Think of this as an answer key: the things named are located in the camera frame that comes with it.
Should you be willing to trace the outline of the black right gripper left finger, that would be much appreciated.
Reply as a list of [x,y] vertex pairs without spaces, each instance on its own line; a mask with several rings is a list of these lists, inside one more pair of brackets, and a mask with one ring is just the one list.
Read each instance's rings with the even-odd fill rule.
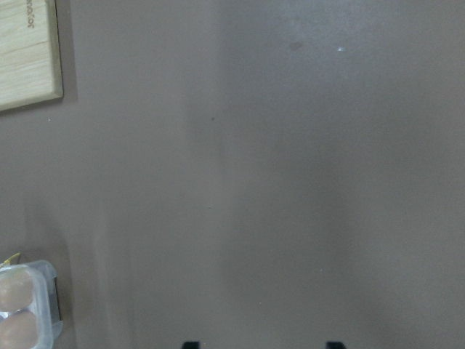
[[194,341],[184,342],[182,349],[200,349],[200,343]]

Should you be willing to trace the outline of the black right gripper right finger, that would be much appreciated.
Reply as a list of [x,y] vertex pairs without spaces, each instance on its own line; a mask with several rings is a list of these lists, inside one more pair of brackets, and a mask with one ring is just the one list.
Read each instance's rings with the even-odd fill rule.
[[343,342],[328,341],[325,344],[325,349],[345,349],[345,344]]

